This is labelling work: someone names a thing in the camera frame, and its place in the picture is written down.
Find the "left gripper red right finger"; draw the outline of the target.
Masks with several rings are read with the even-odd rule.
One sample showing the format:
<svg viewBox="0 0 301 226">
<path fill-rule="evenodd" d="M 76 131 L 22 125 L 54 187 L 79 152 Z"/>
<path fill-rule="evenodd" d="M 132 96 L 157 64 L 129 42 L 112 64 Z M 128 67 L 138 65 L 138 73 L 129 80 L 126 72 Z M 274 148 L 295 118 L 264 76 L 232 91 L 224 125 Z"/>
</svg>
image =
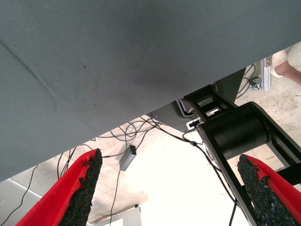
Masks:
<svg viewBox="0 0 301 226">
<path fill-rule="evenodd" d="M 242 154 L 237 164 L 261 226 L 299 226 L 301 192 L 264 162 Z"/>
</svg>

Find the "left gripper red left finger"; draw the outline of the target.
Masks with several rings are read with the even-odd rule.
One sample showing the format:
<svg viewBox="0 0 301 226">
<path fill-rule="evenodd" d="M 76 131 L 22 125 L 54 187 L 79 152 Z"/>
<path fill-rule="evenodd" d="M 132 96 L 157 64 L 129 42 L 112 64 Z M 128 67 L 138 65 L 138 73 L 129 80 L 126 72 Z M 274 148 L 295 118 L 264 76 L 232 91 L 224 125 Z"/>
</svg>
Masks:
<svg viewBox="0 0 301 226">
<path fill-rule="evenodd" d="M 17 225 L 85 226 L 102 163 L 98 148 L 82 154 Z"/>
</svg>

